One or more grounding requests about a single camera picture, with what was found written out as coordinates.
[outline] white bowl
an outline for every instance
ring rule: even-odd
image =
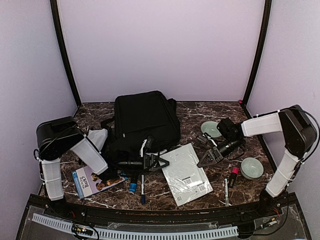
[[[217,129],[217,125],[216,121],[206,121],[201,125],[201,132],[209,134],[212,138],[219,138],[221,133]]]
[[[258,159],[247,157],[241,163],[241,173],[246,179],[258,179],[264,174],[264,166]]]

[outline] red cap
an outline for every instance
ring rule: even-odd
[[[239,172],[239,168],[234,167],[234,168],[232,169],[232,172],[233,172],[234,174],[238,174],[238,172]]]

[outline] black bag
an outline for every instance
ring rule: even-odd
[[[178,143],[180,122],[176,115],[177,102],[167,100],[160,91],[124,95],[114,103],[114,142],[109,145],[108,158],[113,162],[134,161],[145,139],[154,141],[150,152],[159,152]],[[109,120],[101,126],[106,128]]]

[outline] brown marble surface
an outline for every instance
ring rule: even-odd
[[[178,102],[176,113],[181,123],[181,141],[178,146],[192,143],[199,159],[205,152],[203,146],[196,140],[196,137],[201,134],[202,123],[219,122],[222,118],[230,118],[235,123],[247,119],[237,102]],[[86,132],[91,128],[100,129],[100,122],[113,115],[113,103],[84,103],[75,119],[79,127]],[[256,137],[247,138],[245,154],[234,159],[239,153],[241,151],[233,153],[229,157],[230,160],[225,159],[217,165],[205,167],[204,171],[213,191],[179,207],[176,205],[162,171],[145,176],[146,204],[144,205],[141,204],[141,183],[138,182],[136,193],[132,193],[129,192],[130,180],[96,195],[79,199],[72,171],[82,166],[78,164],[78,157],[70,151],[61,159],[62,185],[68,202],[94,207],[144,211],[180,211],[224,207],[224,204],[220,202],[224,202],[225,199],[224,178],[229,177],[232,168],[239,167],[243,159],[254,157],[263,164],[264,174],[259,179],[247,180],[239,172],[235,186],[229,188],[229,196],[230,204],[233,206],[258,201],[259,193],[271,179],[273,170]]]

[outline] black pole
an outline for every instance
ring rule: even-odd
[[[67,54],[65,40],[64,40],[64,36],[63,36],[62,28],[61,28],[57,0],[50,0],[50,4],[51,4],[51,11],[52,11],[53,23],[54,23],[54,28],[55,28],[55,34],[56,34],[56,38],[58,40],[65,73],[68,78],[75,103],[76,103],[77,107],[80,107],[82,103],[81,103],[79,92],[78,92],[78,89],[76,86],[74,75],[72,74],[72,70],[71,70],[71,66],[70,66],[70,62],[69,62],[69,58],[68,58],[68,54]]]
[[[264,10],[263,10],[263,17],[262,17],[262,23],[261,23],[261,29],[260,29],[260,35],[259,35],[259,40],[258,44],[256,47],[256,52],[253,60],[253,65],[250,73],[250,77],[248,80],[248,84],[246,86],[246,90],[243,96],[242,104],[245,106],[247,105],[250,94],[252,92],[252,88],[254,87],[255,79],[257,76],[262,52],[264,49],[265,45],[265,40],[266,40],[266,35],[267,35],[267,29],[268,29],[268,23],[269,23],[269,17],[270,17],[270,11],[271,11],[271,3],[272,0],[265,0],[264,3]]]

